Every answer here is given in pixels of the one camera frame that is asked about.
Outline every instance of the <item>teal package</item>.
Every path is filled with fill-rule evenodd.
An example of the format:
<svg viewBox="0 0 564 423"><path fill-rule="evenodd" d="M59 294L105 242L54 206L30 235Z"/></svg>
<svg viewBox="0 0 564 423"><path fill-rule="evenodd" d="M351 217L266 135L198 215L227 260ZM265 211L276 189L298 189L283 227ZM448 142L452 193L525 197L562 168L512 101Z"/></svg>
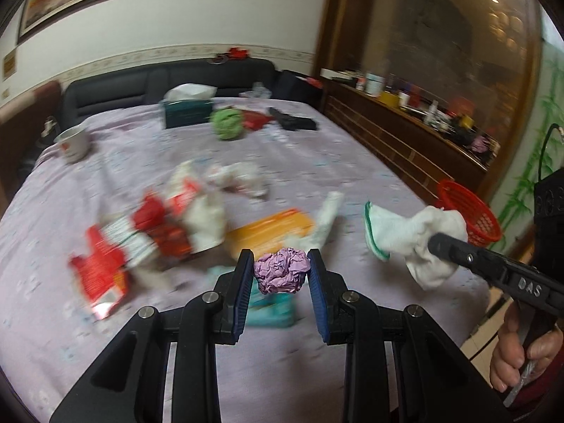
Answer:
<svg viewBox="0 0 564 423"><path fill-rule="evenodd" d="M208 269L208 275L215 285L221 274L233 271L232 267L216 265ZM246 326L290 327L295 323L295 295L287 293L263 294L258 289L258 282L253 280L249 299L249 311Z"/></svg>
<svg viewBox="0 0 564 423"><path fill-rule="evenodd" d="M209 100L161 101L165 109L165 128L185 127L209 121L213 102Z"/></svg>

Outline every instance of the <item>bed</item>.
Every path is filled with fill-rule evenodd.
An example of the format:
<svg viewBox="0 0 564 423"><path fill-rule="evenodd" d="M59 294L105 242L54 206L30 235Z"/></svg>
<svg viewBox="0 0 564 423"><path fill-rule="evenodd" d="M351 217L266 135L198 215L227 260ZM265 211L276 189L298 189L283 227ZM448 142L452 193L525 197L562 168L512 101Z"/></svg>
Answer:
<svg viewBox="0 0 564 423"><path fill-rule="evenodd" d="M0 223L0 366L22 402L41 423L142 306L160 311L185 305L209 290L206 269L229 265L213 249L170 270L175 290L136 289L104 321L92 322L67 266L86 253L84 232L102 217L131 212L146 189L162 191L174 167L187 159L204 169L212 162L253 161L270 181L267 200L225 193L230 227L290 207L314 214L330 190L345 202L324 251L329 270L379 305L422 305L458 344L484 315L487 284L458 270L442 287L423 292L400 259L378 261L364 242L367 200L402 215L424 207L382 162L311 107L294 102L216 98L216 106L282 112L314 118L319 131L285 132L277 125L235 141L219 141L210 124L162 130L158 105L107 111L84 121L94 150L67 166L46 150ZM299 321L289 329L248 327L235 347L218 347L223 420L229 423L338 421L345 352L326 347L315 327L308 288L297 294ZM393 362L388 359L393 383ZM391 405L397 394L390 388ZM164 421L170 421L170 381Z"/></svg>

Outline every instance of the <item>red basket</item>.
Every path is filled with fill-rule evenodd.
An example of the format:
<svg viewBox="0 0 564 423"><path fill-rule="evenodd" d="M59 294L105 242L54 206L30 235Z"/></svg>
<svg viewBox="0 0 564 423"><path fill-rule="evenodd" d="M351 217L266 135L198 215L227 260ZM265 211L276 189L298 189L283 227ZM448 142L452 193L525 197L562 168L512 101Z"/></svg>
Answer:
<svg viewBox="0 0 564 423"><path fill-rule="evenodd" d="M486 247L501 238L501 228L488 206L476 194L450 180L442 180L436 187L437 208L458 210L466 221L468 242Z"/></svg>

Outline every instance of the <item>human hand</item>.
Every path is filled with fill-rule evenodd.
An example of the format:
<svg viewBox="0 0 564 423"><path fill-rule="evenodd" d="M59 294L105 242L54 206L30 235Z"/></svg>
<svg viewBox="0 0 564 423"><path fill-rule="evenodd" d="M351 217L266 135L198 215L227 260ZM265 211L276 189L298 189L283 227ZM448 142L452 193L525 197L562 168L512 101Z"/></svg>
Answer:
<svg viewBox="0 0 564 423"><path fill-rule="evenodd" d="M497 332L498 343L490 362L490 383L503 393L507 387L519 383L519 368L525 363L525 351L519 342L519 307L513 302L507 312L503 325ZM558 327L535 340L527 349L527 358L537 360L530 381L537 379L546 370L562 348L562 331Z"/></svg>

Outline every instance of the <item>green bamboo painting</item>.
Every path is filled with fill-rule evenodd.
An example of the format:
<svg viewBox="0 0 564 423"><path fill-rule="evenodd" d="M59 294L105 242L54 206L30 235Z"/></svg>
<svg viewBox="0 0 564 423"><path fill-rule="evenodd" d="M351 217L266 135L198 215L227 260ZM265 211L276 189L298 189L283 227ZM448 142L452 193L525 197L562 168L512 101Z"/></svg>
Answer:
<svg viewBox="0 0 564 423"><path fill-rule="evenodd" d="M560 68L558 57L552 62L549 61L548 65L552 70L551 86L548 94L540 97L542 110L544 112L542 124L536 130L537 136L535 143L531 148L531 153L523 168L523 173L516 178L517 185L510 194L507 194L507 202L497 217L503 231L506 231L510 224L524 215L532 216L534 186L538 178L540 152L546 131L548 131L548 128L553 122L564 126L564 111L557 103L557 98L561 96L559 92L564 93L564 69ZM560 158L558 156L561 148L560 137L557 136L557 132L554 131L553 136L548 141L544 158L542 159L542 176L549 175L553 172L554 165L559 163ZM501 240L494 243L491 248L503 250L506 245L507 239L505 235L503 235Z"/></svg>

